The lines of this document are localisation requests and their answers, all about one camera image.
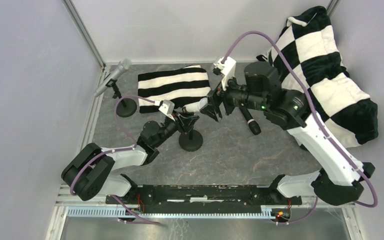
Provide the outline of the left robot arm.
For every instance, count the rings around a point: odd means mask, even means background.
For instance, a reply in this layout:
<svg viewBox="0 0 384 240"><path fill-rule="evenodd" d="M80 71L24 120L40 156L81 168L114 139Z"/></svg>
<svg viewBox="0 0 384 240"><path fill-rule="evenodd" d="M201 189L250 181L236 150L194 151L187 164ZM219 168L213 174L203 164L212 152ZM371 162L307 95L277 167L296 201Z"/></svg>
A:
<svg viewBox="0 0 384 240"><path fill-rule="evenodd" d="M183 135L193 132L199 118L175 111L163 123L148 121L136 144L127 147L105 148L91 142L65 167L61 179L70 187L70 193L82 201L99 194L124 197L134 184L121 170L150 164L159 155L159 146L176 132Z"/></svg>

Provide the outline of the black mic stand back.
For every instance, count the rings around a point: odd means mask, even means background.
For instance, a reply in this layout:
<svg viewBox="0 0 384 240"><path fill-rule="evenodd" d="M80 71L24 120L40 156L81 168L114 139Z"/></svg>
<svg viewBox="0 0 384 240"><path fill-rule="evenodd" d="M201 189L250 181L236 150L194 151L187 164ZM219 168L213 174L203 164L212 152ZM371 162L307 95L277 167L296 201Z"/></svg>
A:
<svg viewBox="0 0 384 240"><path fill-rule="evenodd" d="M203 136L197 130L191 130L188 133L181 133L178 139L180 147L188 152L197 151L203 145Z"/></svg>

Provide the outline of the silver microphone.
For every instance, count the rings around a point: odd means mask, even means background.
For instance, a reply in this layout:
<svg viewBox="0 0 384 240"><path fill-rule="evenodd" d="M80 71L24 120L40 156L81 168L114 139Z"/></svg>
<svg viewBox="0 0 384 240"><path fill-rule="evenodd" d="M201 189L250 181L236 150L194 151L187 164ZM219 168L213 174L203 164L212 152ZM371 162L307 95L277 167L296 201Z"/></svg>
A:
<svg viewBox="0 0 384 240"><path fill-rule="evenodd" d="M111 71L108 76L105 77L105 79L100 85L98 85L98 87L93 93L93 96L97 98L102 95L104 91L106 91L108 88L111 88L111 83L113 81L117 81L118 78L124 73L126 73L131 66L132 61L129 58L124 58L122 61L120 61L115 67L115 69Z"/></svg>

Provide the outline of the black mic stand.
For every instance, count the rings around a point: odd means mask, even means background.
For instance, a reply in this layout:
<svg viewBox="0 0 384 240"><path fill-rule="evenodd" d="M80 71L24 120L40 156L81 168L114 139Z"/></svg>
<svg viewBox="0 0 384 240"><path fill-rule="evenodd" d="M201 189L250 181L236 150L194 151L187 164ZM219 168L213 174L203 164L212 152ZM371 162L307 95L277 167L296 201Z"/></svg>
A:
<svg viewBox="0 0 384 240"><path fill-rule="evenodd" d="M117 86L117 81L110 79L106 84L107 87L113 90L113 99L121 99L122 94ZM132 116L137 110L136 102L131 98L124 98L116 107L115 113L121 118L127 118Z"/></svg>
<svg viewBox="0 0 384 240"><path fill-rule="evenodd" d="M203 136L197 130L191 130L188 133L181 133L178 139L180 147L188 152L197 151L203 145Z"/></svg>

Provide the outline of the white microphone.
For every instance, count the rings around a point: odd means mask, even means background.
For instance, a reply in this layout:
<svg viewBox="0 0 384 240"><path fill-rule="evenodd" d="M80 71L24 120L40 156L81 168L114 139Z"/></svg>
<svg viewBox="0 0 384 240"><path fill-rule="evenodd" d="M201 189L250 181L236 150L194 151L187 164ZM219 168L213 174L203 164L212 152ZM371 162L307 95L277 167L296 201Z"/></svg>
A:
<svg viewBox="0 0 384 240"><path fill-rule="evenodd" d="M182 107L182 111L184 113L190 113L190 114L198 113L202 109L204 109L207 105L208 105L208 99L205 97L200 99L197 102L186 104L185 106Z"/></svg>

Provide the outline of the black mic stand front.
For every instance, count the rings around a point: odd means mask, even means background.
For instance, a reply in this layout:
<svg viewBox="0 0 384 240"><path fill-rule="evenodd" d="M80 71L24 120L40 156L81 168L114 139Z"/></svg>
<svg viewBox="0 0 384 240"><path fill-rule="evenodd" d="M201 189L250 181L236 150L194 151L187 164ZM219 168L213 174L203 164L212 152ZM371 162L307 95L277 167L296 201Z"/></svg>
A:
<svg viewBox="0 0 384 240"><path fill-rule="evenodd" d="M113 90L113 99L121 99L122 94L117 86L117 81L110 79L106 84L107 87ZM132 116L137 110L136 102L131 98L124 98L116 107L115 113L121 118L127 118Z"/></svg>

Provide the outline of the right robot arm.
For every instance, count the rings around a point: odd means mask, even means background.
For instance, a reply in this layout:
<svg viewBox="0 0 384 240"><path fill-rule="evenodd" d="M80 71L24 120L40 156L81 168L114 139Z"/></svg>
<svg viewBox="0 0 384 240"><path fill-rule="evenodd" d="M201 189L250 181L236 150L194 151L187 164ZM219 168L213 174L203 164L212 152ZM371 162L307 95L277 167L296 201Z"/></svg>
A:
<svg viewBox="0 0 384 240"><path fill-rule="evenodd" d="M201 113L220 121L220 105L227 115L235 108L262 111L267 120L287 131L321 165L313 173L278 175L270 185L273 195L318 197L333 206L358 203L364 191L362 183L373 175L375 166L357 160L340 146L319 114L311 111L305 94L282 88L275 67L263 61L248 64L244 68L244 85L237 83L235 69L235 63L214 64L213 73L221 76L221 81L208 93Z"/></svg>

